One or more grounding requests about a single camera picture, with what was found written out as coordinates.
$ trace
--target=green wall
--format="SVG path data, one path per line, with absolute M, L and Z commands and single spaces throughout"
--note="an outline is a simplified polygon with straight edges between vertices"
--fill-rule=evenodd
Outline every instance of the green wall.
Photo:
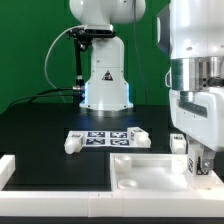
M 156 15 L 169 0 L 146 0 L 147 11 L 138 23 L 138 45 L 150 105 L 168 104 L 164 76 L 169 58 L 156 46 Z M 69 0 L 0 0 L 0 113 L 15 99 L 34 95 L 51 87 L 44 77 L 44 60 L 51 43 L 65 29 L 79 24 L 71 15 Z M 146 104 L 134 48 L 134 28 L 116 25 L 117 35 L 126 45 L 125 78 L 131 100 Z M 83 73 L 90 73 L 90 54 L 83 53 Z M 48 66 L 57 87 L 75 83 L 72 40 L 62 38 L 54 48 Z M 61 102 L 61 99 L 37 102 Z

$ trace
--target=black tabletop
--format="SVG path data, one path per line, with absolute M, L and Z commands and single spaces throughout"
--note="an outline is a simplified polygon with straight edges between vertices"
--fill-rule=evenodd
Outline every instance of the black tabletop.
M 68 155 L 70 130 L 149 133 L 150 149 L 91 148 Z M 4 190 L 110 191 L 110 153 L 170 153 L 172 127 L 168 106 L 136 106 L 127 116 L 102 118 L 82 114 L 72 104 L 17 104 L 0 115 L 0 152 L 16 155 L 16 171 Z M 177 218 L 6 218 L 0 223 L 224 223 L 222 219 Z

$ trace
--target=black cable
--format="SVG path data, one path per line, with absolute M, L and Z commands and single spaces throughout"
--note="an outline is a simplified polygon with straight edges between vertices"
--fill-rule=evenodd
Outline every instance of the black cable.
M 70 91 L 70 90 L 73 90 L 72 88 L 57 88 L 57 89 L 49 89 L 49 90 L 45 90 L 43 92 L 40 92 L 38 93 L 37 95 L 35 95 L 34 97 L 32 97 L 28 103 L 32 103 L 36 98 L 37 96 L 41 96 L 41 95 L 45 95 L 45 94 L 48 94 L 48 93 L 54 93 L 54 92 L 62 92 L 62 91 Z
M 65 95 L 62 95 L 62 96 L 71 96 L 71 97 L 73 97 L 73 96 L 75 96 L 75 94 L 65 94 Z M 21 97 L 21 98 L 19 98 L 17 100 L 14 100 L 12 103 L 10 103 L 9 106 L 8 106 L 8 109 L 11 108 L 14 104 L 16 104 L 19 101 L 30 99 L 30 98 L 34 98 L 34 97 L 36 97 L 35 99 L 37 99 L 37 98 L 47 98 L 47 97 L 61 97 L 61 95 L 48 95 L 48 96 L 34 95 L 34 96 Z
M 134 3 L 134 39 L 135 39 L 135 51 L 136 51 L 136 55 L 137 55 L 139 71 L 140 71 L 141 78 L 142 78 L 142 84 L 143 84 L 143 87 L 144 87 L 146 104 L 149 105 L 148 91 L 147 91 L 146 82 L 145 82 L 145 73 L 143 71 L 143 66 L 142 66 L 142 61 L 141 61 L 141 57 L 140 57 L 140 54 L 139 54 L 138 41 L 137 41 L 137 16 L 136 16 L 136 7 L 137 6 L 136 6 L 136 0 L 134 0 L 133 3 Z

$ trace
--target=warning label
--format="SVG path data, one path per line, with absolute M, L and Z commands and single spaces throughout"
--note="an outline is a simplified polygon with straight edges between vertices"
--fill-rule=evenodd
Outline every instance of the warning label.
M 110 71 L 108 70 L 107 73 L 104 75 L 103 79 L 104 81 L 113 81 L 113 77 L 110 74 Z

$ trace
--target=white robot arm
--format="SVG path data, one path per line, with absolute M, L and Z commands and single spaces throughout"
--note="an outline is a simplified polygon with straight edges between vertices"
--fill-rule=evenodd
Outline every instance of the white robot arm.
M 223 0 L 171 0 L 158 18 L 159 45 L 171 58 L 172 121 L 190 136 L 193 176 L 209 175 L 215 153 L 224 151 L 223 9 Z M 165 15 L 169 35 L 163 33 Z
M 133 107 L 124 80 L 124 44 L 118 37 L 102 37 L 113 34 L 111 23 L 140 19 L 145 7 L 145 0 L 70 0 L 71 11 L 83 24 L 83 32 L 94 37 L 91 77 L 85 85 L 85 100 L 80 103 L 84 111 L 116 116 Z

